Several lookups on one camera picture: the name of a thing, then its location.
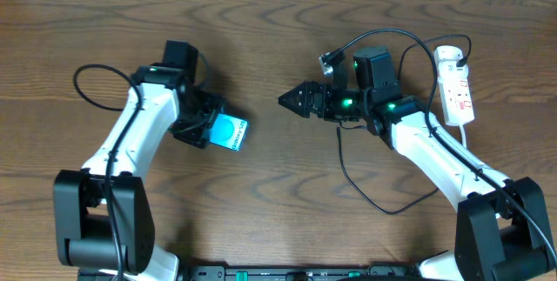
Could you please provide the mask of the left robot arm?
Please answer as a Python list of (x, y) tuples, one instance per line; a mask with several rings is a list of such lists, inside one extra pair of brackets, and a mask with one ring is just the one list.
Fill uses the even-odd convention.
[(191, 44), (167, 41), (160, 62), (124, 80), (125, 106), (109, 136), (77, 171), (53, 185), (57, 256), (108, 280), (179, 280), (177, 255), (155, 244), (145, 178), (164, 134), (203, 149), (224, 98), (197, 84), (205, 58)]

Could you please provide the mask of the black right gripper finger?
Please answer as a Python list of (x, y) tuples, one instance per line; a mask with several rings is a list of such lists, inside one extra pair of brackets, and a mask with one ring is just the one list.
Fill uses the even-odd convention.
[(281, 95), (279, 101), (311, 101), (313, 95), (320, 91), (320, 84), (315, 81), (304, 81), (294, 89)]
[(290, 98), (279, 98), (278, 103), (287, 108), (288, 110), (292, 111), (293, 113), (297, 114), (298, 116), (309, 118), (311, 114), (312, 107), (306, 101)]

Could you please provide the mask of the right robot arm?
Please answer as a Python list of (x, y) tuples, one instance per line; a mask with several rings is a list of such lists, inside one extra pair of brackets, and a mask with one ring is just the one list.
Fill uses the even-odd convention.
[(454, 139), (414, 96), (401, 92), (384, 46), (358, 50), (358, 86), (347, 86), (343, 55), (320, 59), (331, 84), (305, 81), (278, 102), (301, 117), (342, 124), (363, 120), (374, 136), (418, 166), (457, 212), (453, 251), (409, 268), (423, 280), (528, 280), (556, 268), (543, 192), (531, 178), (512, 180)]

